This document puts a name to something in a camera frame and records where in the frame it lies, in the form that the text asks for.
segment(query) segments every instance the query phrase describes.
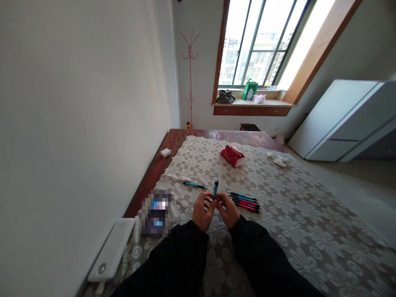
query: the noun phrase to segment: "human hand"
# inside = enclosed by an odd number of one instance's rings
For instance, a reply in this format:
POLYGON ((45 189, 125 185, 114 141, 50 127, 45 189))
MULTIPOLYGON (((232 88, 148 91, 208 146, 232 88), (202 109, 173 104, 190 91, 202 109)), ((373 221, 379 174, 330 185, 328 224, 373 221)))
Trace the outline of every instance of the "human hand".
POLYGON ((224 223, 226 223, 228 229, 231 229, 240 217, 239 210, 226 193, 217 193, 216 199, 219 201, 216 208, 222 215, 224 223))
POLYGON ((216 206, 217 200, 213 199, 213 194, 211 192, 201 192, 197 200, 195 200, 193 222, 203 233, 206 233, 209 229, 216 206))

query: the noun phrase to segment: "pen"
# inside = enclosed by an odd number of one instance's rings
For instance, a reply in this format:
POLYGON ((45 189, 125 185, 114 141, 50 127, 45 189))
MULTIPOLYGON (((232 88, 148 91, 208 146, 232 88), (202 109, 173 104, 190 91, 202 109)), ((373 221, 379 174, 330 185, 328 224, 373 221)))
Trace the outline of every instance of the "pen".
POLYGON ((205 186, 200 186, 200 185, 196 185, 196 184, 192 184, 192 183, 188 183, 188 182, 183 182, 183 184, 185 184, 185 185, 187 185, 187 186, 194 186, 194 187, 196 187, 196 188, 201 188, 201 189, 208 189, 209 190, 209 188, 208 187, 205 187, 205 186))
POLYGON ((247 205, 247 206, 255 208, 255 209, 260 209, 260 205, 256 204, 256 203, 253 203, 253 202, 248 202, 248 201, 241 200, 241 199, 234 198, 234 197, 231 197, 231 200, 234 201, 234 202, 238 202, 240 204, 247 205))
POLYGON ((256 198, 251 197, 251 196, 246 196, 246 195, 243 195, 243 194, 238 194, 238 193, 234 193, 234 192, 230 192, 230 191, 227 191, 227 194, 231 194, 231 195, 234 195, 234 196, 239 196, 239 197, 242 197, 242 198, 248 198, 250 200, 257 201, 256 198))
POLYGON ((214 183, 215 185, 215 187, 213 188, 213 190, 214 190, 214 193, 213 193, 213 199, 216 199, 216 195, 217 195, 217 187, 219 186, 219 180, 217 180, 217 181, 215 181, 215 183, 214 183))
POLYGON ((237 205, 239 207, 242 207, 242 208, 245 208, 247 210, 250 210, 250 211, 253 211, 253 212, 260 212, 258 209, 254 209, 254 208, 251 208, 251 207, 246 206, 244 204, 240 204, 239 202, 234 201, 234 203, 235 203, 235 205, 237 205))
POLYGON ((227 193, 227 195, 230 196, 230 197, 233 197, 233 198, 240 199, 240 200, 245 200, 245 201, 253 202, 253 203, 256 203, 256 204, 258 203, 257 200, 252 200, 252 199, 249 199, 249 198, 244 198, 244 197, 237 196, 237 195, 234 195, 234 194, 229 194, 229 193, 227 193))

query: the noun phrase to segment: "green shopping bag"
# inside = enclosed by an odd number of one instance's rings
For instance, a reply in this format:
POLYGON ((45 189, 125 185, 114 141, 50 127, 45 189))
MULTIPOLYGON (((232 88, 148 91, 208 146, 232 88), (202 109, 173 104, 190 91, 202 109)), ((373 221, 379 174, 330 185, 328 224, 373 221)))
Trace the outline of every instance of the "green shopping bag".
POLYGON ((252 89, 253 90, 253 96, 256 94, 257 92, 257 86, 258 83, 254 82, 251 78, 246 82, 245 85, 245 90, 243 91, 243 95, 242 95, 242 100, 246 101, 246 98, 249 94, 249 91, 252 89))

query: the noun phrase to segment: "red tissue box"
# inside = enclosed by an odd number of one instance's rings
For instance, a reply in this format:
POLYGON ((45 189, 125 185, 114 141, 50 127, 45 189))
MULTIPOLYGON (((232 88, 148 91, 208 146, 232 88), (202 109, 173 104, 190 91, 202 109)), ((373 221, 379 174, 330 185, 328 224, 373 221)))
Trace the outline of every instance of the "red tissue box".
POLYGON ((233 145, 226 146, 220 154, 234 167, 242 165, 246 160, 244 154, 238 151, 233 145))

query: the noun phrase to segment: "blurred phone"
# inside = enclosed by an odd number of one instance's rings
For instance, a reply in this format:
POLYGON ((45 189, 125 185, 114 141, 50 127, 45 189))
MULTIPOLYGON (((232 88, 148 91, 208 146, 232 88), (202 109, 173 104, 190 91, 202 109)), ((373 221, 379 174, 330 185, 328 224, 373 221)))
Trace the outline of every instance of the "blurred phone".
POLYGON ((170 201, 168 191, 154 190, 151 192, 145 207, 142 208, 143 237, 163 237, 170 231, 170 201))

